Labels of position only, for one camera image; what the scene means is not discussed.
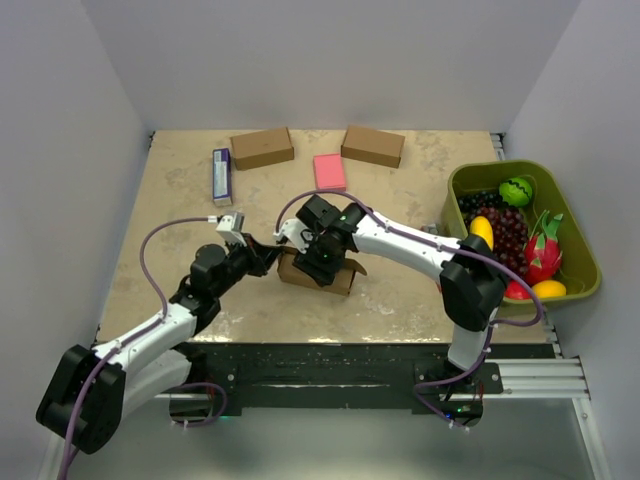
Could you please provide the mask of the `brown cardboard box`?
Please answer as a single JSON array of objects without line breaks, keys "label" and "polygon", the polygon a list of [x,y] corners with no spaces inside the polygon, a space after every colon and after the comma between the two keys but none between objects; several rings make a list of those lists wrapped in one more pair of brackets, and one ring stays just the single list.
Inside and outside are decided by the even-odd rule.
[{"label": "brown cardboard box", "polygon": [[336,274],[333,283],[320,287],[310,276],[293,265],[297,253],[298,251],[295,248],[285,246],[283,253],[278,259],[277,273],[280,280],[284,283],[347,297],[351,293],[356,276],[358,274],[362,276],[367,275],[366,269],[358,261],[347,258],[343,268]]}]

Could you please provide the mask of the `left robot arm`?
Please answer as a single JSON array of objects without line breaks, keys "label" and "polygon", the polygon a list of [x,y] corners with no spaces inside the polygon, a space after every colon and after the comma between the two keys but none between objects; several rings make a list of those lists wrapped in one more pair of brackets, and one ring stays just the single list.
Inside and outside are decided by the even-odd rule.
[{"label": "left robot arm", "polygon": [[238,244],[202,246],[167,305],[120,337],[61,357],[36,420],[86,454],[101,449],[121,421],[157,394],[200,390],[207,368],[179,350],[220,312],[221,297],[243,277],[261,277],[283,248],[245,234]]}]

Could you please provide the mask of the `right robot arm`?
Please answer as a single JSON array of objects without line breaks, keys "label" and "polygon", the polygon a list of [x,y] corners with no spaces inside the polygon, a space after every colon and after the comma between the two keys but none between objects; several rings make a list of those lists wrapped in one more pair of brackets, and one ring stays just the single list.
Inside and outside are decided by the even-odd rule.
[{"label": "right robot arm", "polygon": [[319,286],[328,286],[346,265],[346,253],[364,253],[396,262],[434,280],[444,310],[454,323],[445,369],[448,386],[469,392],[481,380],[492,323],[509,283],[485,240],[460,240],[392,221],[356,198],[339,209],[317,191],[293,219],[276,221],[274,239],[293,245],[294,266]]}]

